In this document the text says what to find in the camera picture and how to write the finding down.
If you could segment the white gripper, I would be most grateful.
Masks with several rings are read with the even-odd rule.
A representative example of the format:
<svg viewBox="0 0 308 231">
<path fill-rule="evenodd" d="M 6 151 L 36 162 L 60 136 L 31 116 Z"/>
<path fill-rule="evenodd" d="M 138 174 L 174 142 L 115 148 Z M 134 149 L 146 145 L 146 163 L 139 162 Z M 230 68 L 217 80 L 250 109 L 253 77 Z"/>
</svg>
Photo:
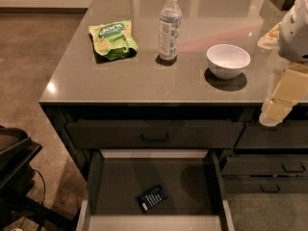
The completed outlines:
<svg viewBox="0 0 308 231">
<path fill-rule="evenodd" d="M 281 23 L 273 26 L 257 42 L 263 49 L 278 48 L 291 62 L 308 62 L 308 0 L 295 0 Z M 274 86 L 265 99 L 259 122 L 267 127 L 281 123 L 308 93 L 308 64 L 289 64 L 275 75 Z"/>
</svg>

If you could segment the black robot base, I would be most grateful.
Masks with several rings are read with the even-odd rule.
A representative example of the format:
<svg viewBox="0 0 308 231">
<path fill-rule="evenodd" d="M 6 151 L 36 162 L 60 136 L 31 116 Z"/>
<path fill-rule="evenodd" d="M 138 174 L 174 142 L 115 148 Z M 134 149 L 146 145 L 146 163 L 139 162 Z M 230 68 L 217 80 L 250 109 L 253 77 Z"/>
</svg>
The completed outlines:
<svg viewBox="0 0 308 231">
<path fill-rule="evenodd" d="M 38 224 L 51 222 L 61 231 L 72 231 L 73 221 L 27 196 L 34 186 L 30 162 L 42 150 L 28 134 L 17 128 L 0 127 L 0 221 L 1 227 L 25 216 Z"/>
</svg>

